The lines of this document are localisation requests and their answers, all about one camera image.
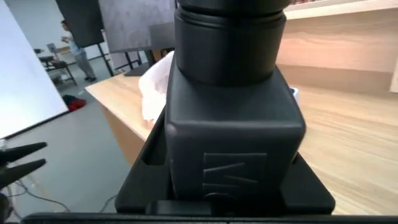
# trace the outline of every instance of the black cable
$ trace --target black cable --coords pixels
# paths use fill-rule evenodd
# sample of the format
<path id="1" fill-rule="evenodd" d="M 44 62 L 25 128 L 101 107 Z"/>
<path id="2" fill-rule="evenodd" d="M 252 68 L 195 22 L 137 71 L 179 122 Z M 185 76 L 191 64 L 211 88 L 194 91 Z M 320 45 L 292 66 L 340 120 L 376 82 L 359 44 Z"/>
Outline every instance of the black cable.
<path id="1" fill-rule="evenodd" d="M 112 197 L 107 199 L 107 201 L 105 202 L 104 206 L 102 206 L 102 208 L 99 211 L 99 213 L 103 213 L 105 211 L 105 208 L 108 206 L 108 204 L 112 201 L 112 199 L 116 198 L 116 196 L 118 196 L 118 195 L 113 195 Z"/>
<path id="2" fill-rule="evenodd" d="M 21 195 L 24 195 L 24 194 L 26 194 L 27 193 L 27 191 L 26 191 L 26 189 L 24 189 L 24 191 L 22 192 L 22 193 L 19 193 L 19 194 L 14 194 L 14 195 L 7 195 L 7 198 L 11 198 L 11 197 L 16 197 L 16 196 L 21 196 Z"/>
<path id="3" fill-rule="evenodd" d="M 63 204 L 63 203 L 61 203 L 61 202 L 54 201 L 54 200 L 51 200 L 51 199 L 48 199 L 48 198 L 43 198 L 43 197 L 39 197 L 39 196 L 37 196 L 37 195 L 34 195 L 32 192 L 29 191 L 29 189 L 25 186 L 25 184 L 24 184 L 21 180 L 19 180 L 19 183 L 18 183 L 18 182 L 15 182 L 15 183 L 16 183 L 17 185 L 23 187 L 23 188 L 26 190 L 26 193 L 28 193 L 30 196 L 32 196 L 32 197 L 34 197 L 34 198 L 37 198 L 37 199 L 41 199 L 41 200 L 45 200 L 45 201 L 48 201 L 48 202 L 52 202 L 52 203 L 59 204 L 59 205 L 61 205 L 67 212 L 70 212 L 70 209 L 69 209 L 65 204 Z"/>

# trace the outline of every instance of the wooden shelf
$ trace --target wooden shelf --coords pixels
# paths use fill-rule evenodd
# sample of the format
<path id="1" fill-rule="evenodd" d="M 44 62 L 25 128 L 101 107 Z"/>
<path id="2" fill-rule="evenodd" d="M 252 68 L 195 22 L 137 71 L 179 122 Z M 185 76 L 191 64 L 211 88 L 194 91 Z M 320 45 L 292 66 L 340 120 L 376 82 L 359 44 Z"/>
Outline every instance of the wooden shelf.
<path id="1" fill-rule="evenodd" d="M 396 8 L 397 0 L 324 0 L 289 6 L 285 15 L 287 19 L 303 19 Z"/>

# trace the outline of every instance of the white wall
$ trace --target white wall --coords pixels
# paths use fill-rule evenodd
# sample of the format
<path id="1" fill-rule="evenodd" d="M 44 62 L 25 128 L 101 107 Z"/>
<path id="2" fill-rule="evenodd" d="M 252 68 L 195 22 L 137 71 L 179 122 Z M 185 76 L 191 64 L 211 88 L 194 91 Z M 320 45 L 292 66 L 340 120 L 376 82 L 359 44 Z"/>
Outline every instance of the white wall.
<path id="1" fill-rule="evenodd" d="M 55 0 L 6 0 L 8 7 L 16 18 L 27 40 L 34 49 L 44 49 L 40 56 L 51 55 L 47 44 L 54 43 L 57 47 L 65 47 L 60 41 L 61 36 L 67 35 L 61 27 L 63 16 Z M 104 53 L 108 53 L 106 43 L 101 43 Z M 87 57 L 100 56 L 96 45 L 86 47 Z M 74 62 L 71 54 L 59 54 L 60 59 L 68 63 Z"/>
<path id="2" fill-rule="evenodd" d="M 67 111 L 4 0 L 0 49 L 0 139 Z"/>

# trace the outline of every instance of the table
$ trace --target table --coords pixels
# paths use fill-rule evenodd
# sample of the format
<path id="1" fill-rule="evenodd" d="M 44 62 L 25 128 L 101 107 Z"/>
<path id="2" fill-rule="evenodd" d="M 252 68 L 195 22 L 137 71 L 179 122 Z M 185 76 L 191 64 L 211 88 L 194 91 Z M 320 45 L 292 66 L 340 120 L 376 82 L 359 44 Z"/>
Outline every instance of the table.
<path id="1" fill-rule="evenodd" d="M 299 151 L 334 196 L 334 214 L 398 213 L 398 95 L 388 93 L 391 74 L 279 68 L 300 90 L 307 133 Z M 150 133 L 138 80 L 118 75 L 87 87 L 131 166 Z"/>

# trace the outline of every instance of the gray panel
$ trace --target gray panel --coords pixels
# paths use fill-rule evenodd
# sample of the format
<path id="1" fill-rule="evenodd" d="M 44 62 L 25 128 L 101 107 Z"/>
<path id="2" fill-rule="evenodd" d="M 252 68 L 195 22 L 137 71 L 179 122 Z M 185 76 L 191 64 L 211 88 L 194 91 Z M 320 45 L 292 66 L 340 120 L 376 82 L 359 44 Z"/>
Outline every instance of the gray panel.
<path id="1" fill-rule="evenodd" d="M 174 21 L 174 0 L 99 0 L 109 51 L 149 49 L 149 27 Z"/>

